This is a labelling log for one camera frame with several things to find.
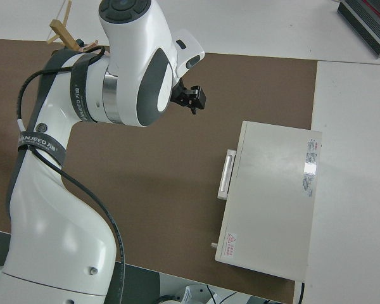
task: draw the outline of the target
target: label sticker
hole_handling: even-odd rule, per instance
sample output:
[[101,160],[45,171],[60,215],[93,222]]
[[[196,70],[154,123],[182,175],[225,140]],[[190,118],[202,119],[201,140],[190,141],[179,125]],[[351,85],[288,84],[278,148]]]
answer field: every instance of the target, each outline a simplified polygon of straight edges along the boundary
[[233,258],[235,253],[235,244],[237,239],[236,233],[228,233],[225,238],[224,257]]
[[45,151],[63,166],[66,149],[52,136],[41,132],[23,131],[18,138],[18,147],[26,145],[35,146]]
[[320,143],[311,138],[307,142],[307,153],[304,164],[303,192],[309,198],[314,195],[315,175],[317,174],[317,157]]

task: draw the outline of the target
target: black button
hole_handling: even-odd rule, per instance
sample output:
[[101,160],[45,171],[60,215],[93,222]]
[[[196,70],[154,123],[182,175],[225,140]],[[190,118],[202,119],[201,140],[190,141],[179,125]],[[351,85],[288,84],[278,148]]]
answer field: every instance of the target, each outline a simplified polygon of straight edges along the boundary
[[180,46],[181,49],[187,48],[187,46],[184,44],[184,42],[181,41],[180,39],[176,40],[176,43]]
[[200,55],[197,55],[197,56],[191,58],[191,59],[186,63],[186,68],[188,68],[188,69],[190,70],[193,66],[195,66],[195,65],[197,64],[197,62],[200,61],[200,59],[201,59],[201,58],[200,58]]
[[126,11],[134,6],[136,0],[113,0],[111,6],[117,11]]
[[145,10],[145,7],[147,5],[148,5],[148,0],[137,0],[137,4],[135,4],[134,6],[134,11],[140,14]]
[[105,11],[110,6],[110,0],[103,0],[100,4],[100,10]]
[[132,18],[132,15],[128,11],[109,10],[106,14],[106,17],[114,21],[126,21],[126,20],[130,20]]

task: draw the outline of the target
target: warning triangle symbol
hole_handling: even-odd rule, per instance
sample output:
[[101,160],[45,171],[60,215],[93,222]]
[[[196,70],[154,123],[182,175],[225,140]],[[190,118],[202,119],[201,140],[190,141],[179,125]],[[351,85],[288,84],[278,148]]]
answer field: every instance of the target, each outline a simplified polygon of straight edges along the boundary
[[229,235],[228,235],[228,243],[232,243],[232,242],[234,242],[234,241],[236,241],[236,239],[232,236],[232,234],[230,233]]

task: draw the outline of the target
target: warning label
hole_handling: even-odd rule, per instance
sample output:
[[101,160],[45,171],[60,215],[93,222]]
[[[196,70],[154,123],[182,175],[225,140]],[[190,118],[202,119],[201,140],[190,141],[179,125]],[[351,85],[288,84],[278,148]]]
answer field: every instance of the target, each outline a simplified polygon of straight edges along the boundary
[[233,258],[235,253],[235,244],[237,235],[235,233],[228,233],[225,238],[225,246],[224,246],[224,257]]
[[307,142],[307,153],[304,164],[303,192],[308,197],[314,194],[315,175],[317,174],[317,157],[320,143],[316,139]]

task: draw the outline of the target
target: brown mat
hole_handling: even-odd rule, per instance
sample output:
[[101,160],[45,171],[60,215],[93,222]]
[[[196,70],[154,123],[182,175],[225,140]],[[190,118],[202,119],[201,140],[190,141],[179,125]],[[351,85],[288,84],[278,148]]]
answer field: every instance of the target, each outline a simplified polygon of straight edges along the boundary
[[[4,200],[16,158],[16,96],[56,48],[0,40],[2,231],[10,231]],[[291,303],[293,281],[216,262],[210,244],[218,241],[224,214],[217,191],[226,150],[236,149],[242,121],[309,129],[316,68],[316,61],[207,54],[184,79],[204,88],[205,110],[194,116],[171,104],[147,128],[78,123],[65,170],[108,205],[129,264]],[[26,113],[36,87],[27,91]]]

